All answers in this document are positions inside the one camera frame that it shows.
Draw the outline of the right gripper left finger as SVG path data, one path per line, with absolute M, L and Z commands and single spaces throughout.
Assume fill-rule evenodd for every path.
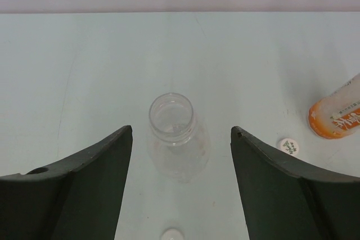
M 1 177 L 2 239 L 114 239 L 132 153 L 127 125 L 26 174 Z

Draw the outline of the white water bottle cap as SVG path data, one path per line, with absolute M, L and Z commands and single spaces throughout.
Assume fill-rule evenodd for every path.
M 185 240 L 185 237 L 178 229 L 169 228 L 163 232 L 160 240 Z

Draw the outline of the clear water bottle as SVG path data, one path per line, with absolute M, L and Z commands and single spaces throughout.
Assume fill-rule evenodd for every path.
M 179 93 L 160 95 L 148 122 L 147 150 L 158 172 L 180 183 L 193 181 L 209 161 L 211 143 L 191 101 Z

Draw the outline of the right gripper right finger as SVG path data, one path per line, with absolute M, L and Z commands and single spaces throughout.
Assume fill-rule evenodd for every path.
M 306 163 L 238 126 L 231 153 L 250 239 L 359 238 L 359 178 Z

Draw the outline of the large orange tea bottle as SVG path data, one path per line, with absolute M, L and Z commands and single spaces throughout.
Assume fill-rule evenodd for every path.
M 308 112 L 313 132 L 325 139 L 340 139 L 359 130 L 359 74 Z

